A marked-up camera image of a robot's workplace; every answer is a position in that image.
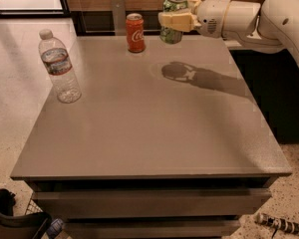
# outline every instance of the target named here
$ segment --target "coca-cola can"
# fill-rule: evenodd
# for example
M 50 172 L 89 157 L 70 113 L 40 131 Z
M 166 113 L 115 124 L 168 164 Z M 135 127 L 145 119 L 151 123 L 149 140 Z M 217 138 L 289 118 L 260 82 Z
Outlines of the coca-cola can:
M 142 52 L 146 48 L 144 41 L 144 19 L 139 13 L 127 16 L 127 40 L 129 51 L 133 53 Z

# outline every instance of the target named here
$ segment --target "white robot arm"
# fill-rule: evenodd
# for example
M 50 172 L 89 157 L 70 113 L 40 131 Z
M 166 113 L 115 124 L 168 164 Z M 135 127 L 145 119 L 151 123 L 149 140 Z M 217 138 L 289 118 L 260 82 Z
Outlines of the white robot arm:
M 288 49 L 299 67 L 299 0 L 259 3 L 188 0 L 187 11 L 158 14 L 162 26 L 228 38 L 262 53 Z

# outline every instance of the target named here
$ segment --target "white bottle cap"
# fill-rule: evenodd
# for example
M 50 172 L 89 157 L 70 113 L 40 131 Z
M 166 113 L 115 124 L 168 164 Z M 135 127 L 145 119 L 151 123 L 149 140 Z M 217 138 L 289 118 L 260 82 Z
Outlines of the white bottle cap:
M 39 33 L 42 40 L 47 40 L 53 37 L 53 33 L 50 29 L 43 29 Z

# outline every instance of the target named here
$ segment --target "drawer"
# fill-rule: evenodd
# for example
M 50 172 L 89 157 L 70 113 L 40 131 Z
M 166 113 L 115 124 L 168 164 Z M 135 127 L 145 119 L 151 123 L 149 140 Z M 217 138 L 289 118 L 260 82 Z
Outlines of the drawer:
M 66 223 L 73 239 L 98 238 L 221 238 L 239 228 L 237 220 L 126 221 Z
M 253 214 L 266 188 L 213 190 L 96 190 L 38 192 L 33 199 L 53 217 L 126 218 Z

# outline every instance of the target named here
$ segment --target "green can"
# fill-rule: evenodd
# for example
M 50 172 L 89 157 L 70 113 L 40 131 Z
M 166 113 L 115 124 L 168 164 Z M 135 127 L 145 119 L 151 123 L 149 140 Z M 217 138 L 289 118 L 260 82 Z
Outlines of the green can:
M 174 12 L 186 8 L 188 8 L 187 0 L 164 0 L 162 4 L 163 12 Z M 176 44 L 181 41 L 182 32 L 161 27 L 159 36 L 167 44 Z

